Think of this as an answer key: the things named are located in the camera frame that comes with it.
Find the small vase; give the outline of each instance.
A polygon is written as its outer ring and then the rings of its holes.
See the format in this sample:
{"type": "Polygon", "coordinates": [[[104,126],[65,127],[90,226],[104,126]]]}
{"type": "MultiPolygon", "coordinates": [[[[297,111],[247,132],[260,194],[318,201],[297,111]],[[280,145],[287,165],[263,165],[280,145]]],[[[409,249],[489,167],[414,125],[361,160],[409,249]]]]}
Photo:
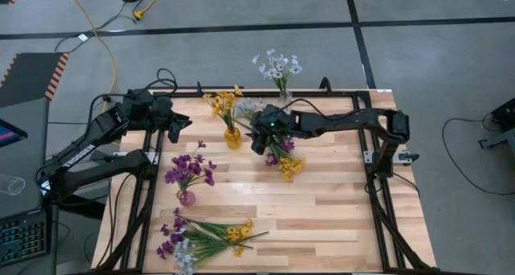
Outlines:
{"type": "Polygon", "coordinates": [[[237,150],[241,146],[241,133],[237,127],[234,130],[227,128],[225,130],[225,143],[231,150],[237,150]]]}
{"type": "MultiPolygon", "coordinates": [[[[291,99],[293,98],[293,94],[290,91],[286,92],[280,92],[279,93],[279,99],[277,101],[277,106],[279,108],[283,108],[284,106],[290,104],[291,99]]],[[[283,110],[285,113],[290,114],[291,112],[291,106],[288,106],[283,110]]]]}
{"type": "Polygon", "coordinates": [[[185,207],[191,207],[196,201],[195,193],[192,191],[178,191],[177,199],[185,207]]]}

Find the wooden table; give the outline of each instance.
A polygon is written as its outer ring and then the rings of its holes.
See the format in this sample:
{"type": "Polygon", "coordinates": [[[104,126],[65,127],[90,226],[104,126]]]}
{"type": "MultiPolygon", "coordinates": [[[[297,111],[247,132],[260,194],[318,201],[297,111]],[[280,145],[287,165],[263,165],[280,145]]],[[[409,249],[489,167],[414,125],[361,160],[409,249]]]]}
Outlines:
{"type": "MultiPolygon", "coordinates": [[[[391,92],[370,91],[373,107],[395,109],[391,92]]],[[[352,111],[348,98],[308,98],[326,114],[352,111]]],[[[277,98],[266,101],[274,103],[277,98]]],[[[191,188],[197,196],[195,206],[182,208],[183,215],[209,222],[241,224],[254,221],[254,233],[270,231],[252,240],[252,250],[235,258],[226,250],[209,261],[199,272],[381,272],[372,209],[364,192],[365,172],[357,131],[326,133],[310,140],[295,140],[295,154],[307,164],[293,183],[285,183],[277,167],[265,166],[265,156],[256,155],[249,137],[242,136],[239,150],[230,150],[223,138],[225,125],[198,98],[174,99],[173,109],[193,121],[184,129],[179,143],[167,139],[159,168],[150,234],[146,246],[143,272],[176,271],[173,258],[162,260],[156,248],[166,239],[159,231],[163,224],[173,224],[173,211],[179,207],[176,185],[167,185],[164,174],[171,170],[171,158],[191,153],[197,141],[207,148],[200,153],[213,160],[218,168],[210,187],[191,188]]],[[[295,109],[313,111],[307,104],[295,109]]],[[[121,151],[141,148],[143,132],[128,133],[121,151]]],[[[395,166],[396,173],[414,182],[409,166],[395,166]]],[[[118,193],[125,175],[113,178],[111,194],[118,193]]],[[[126,231],[135,179],[122,189],[117,210],[116,244],[126,231]]],[[[429,265],[435,265],[419,198],[414,188],[395,177],[389,180],[398,228],[415,252],[429,265]]],[[[106,205],[92,267],[97,265],[109,240],[109,206],[106,205]]],[[[390,264],[394,265],[391,237],[385,230],[390,264]]],[[[139,240],[134,240],[129,267],[134,266],[139,240]]]]}

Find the gray floor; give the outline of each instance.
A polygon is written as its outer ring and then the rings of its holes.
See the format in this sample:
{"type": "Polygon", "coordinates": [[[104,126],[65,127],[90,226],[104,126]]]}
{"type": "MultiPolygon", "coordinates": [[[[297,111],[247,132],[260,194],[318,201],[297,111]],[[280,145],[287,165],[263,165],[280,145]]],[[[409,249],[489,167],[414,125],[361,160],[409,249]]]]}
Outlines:
{"type": "MultiPolygon", "coordinates": [[[[96,24],[116,14],[120,0],[81,0],[96,24]]],[[[355,0],[361,21],[515,16],[515,0],[355,0]]],[[[129,6],[124,13],[130,14],[129,6]]],[[[160,0],[138,24],[127,19],[110,30],[249,24],[349,22],[346,0],[160,0]]],[[[0,34],[84,31],[88,24],[72,0],[18,0],[0,6],[0,34]]],[[[513,23],[363,29],[378,88],[391,88],[411,117],[409,147],[421,154],[414,173],[438,266],[448,271],[509,274],[515,269],[515,198],[487,195],[468,184],[448,159],[441,129],[450,117],[481,119],[515,93],[513,23]]],[[[57,39],[0,40],[0,71],[13,54],[53,51],[57,39]]],[[[117,61],[116,91],[142,87],[161,67],[180,85],[238,83],[268,88],[250,63],[274,47],[303,63],[292,84],[367,88],[352,28],[243,31],[110,37],[117,61]]],[[[72,53],[51,103],[51,121],[85,121],[91,99],[109,89],[111,66],[104,48],[90,41],[72,53]]],[[[82,125],[50,125],[49,154],[84,131],[82,125]]],[[[478,124],[449,125],[446,139],[456,161],[482,187],[514,191],[515,159],[509,149],[480,149],[492,135],[478,124]]],[[[85,195],[93,197],[97,186],[85,195]]],[[[63,214],[72,234],[59,253],[59,272],[85,270],[82,245],[99,223],[63,214]]],[[[96,235],[88,243],[93,252],[96,235]]]]}

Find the computer monitor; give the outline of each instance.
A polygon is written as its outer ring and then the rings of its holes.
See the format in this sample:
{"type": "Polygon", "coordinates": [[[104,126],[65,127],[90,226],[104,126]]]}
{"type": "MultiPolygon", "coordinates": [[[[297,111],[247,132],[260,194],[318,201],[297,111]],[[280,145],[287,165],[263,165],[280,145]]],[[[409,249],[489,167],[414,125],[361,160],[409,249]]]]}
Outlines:
{"type": "Polygon", "coordinates": [[[0,147],[27,138],[27,133],[18,127],[0,119],[0,147]]]}

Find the pink vase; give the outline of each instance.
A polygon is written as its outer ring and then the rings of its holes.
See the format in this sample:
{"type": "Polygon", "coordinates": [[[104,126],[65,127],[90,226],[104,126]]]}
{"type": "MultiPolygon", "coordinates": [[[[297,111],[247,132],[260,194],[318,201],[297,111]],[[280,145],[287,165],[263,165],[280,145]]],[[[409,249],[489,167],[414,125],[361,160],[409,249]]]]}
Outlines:
{"type": "Polygon", "coordinates": [[[192,191],[178,191],[177,199],[179,199],[180,204],[185,207],[191,207],[196,201],[195,194],[192,191]]]}

